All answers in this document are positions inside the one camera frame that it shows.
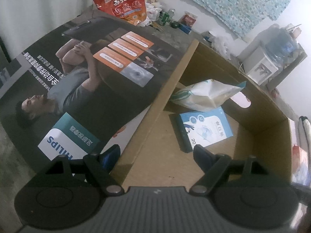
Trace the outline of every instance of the concrete floor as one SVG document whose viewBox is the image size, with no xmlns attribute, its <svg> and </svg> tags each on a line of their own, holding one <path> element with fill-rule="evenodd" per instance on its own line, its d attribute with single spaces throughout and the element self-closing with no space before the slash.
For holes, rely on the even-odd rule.
<svg viewBox="0 0 311 233">
<path fill-rule="evenodd" d="M 5 233 L 21 228 L 14 198 L 34 175 L 0 125 L 0 226 Z"/>
</svg>

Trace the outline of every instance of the red bag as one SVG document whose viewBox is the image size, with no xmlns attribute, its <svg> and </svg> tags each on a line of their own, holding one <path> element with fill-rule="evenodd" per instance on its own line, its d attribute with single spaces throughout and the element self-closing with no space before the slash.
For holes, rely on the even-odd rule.
<svg viewBox="0 0 311 233">
<path fill-rule="evenodd" d="M 97 8 L 133 25 L 146 20 L 145 0 L 93 0 Z"/>
</svg>

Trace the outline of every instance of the green bottle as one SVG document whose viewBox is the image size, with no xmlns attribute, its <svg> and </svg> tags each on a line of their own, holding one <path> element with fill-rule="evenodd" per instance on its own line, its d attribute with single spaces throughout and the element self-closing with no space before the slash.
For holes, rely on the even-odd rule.
<svg viewBox="0 0 311 233">
<path fill-rule="evenodd" d="M 159 18 L 159 21 L 158 21 L 159 25 L 165 25 L 168 19 L 169 19 L 169 13 L 165 12 L 162 15 L 162 18 Z"/>
</svg>

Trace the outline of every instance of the round black pad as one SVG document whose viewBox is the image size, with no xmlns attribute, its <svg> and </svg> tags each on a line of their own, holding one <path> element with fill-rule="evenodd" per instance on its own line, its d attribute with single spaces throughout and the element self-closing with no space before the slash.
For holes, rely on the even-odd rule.
<svg viewBox="0 0 311 233">
<path fill-rule="evenodd" d="M 15 198 L 23 224 L 49 230 L 69 228 L 90 218 L 99 207 L 99 192 L 86 182 L 57 174 L 42 180 L 30 181 Z"/>
<path fill-rule="evenodd" d="M 295 192 L 269 175 L 249 175 L 221 185 L 213 195 L 220 214 L 251 229 L 272 229 L 289 223 L 298 208 Z"/>
</svg>

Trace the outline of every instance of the white wall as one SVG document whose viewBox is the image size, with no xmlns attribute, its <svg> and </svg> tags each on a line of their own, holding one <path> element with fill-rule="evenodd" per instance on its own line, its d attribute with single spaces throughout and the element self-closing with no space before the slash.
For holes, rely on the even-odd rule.
<svg viewBox="0 0 311 233">
<path fill-rule="evenodd" d="M 219 35 L 228 37 L 228 47 L 235 55 L 239 55 L 259 32 L 275 23 L 279 24 L 280 27 L 289 23 L 294 25 L 302 23 L 303 25 L 300 26 L 302 33 L 297 40 L 305 49 L 308 57 L 277 88 L 282 98 L 293 108 L 296 114 L 308 116 L 311 119 L 311 0 L 291 0 L 277 21 L 266 18 L 247 34 L 245 40 L 248 43 L 237 39 L 225 24 L 192 0 L 161 1 L 166 4 L 167 9 L 176 9 L 175 20 L 180 19 L 184 11 L 189 11 L 198 16 L 193 30 L 199 33 L 212 30 Z"/>
<path fill-rule="evenodd" d="M 92 4 L 93 0 L 0 0 L 0 37 L 13 59 Z"/>
</svg>

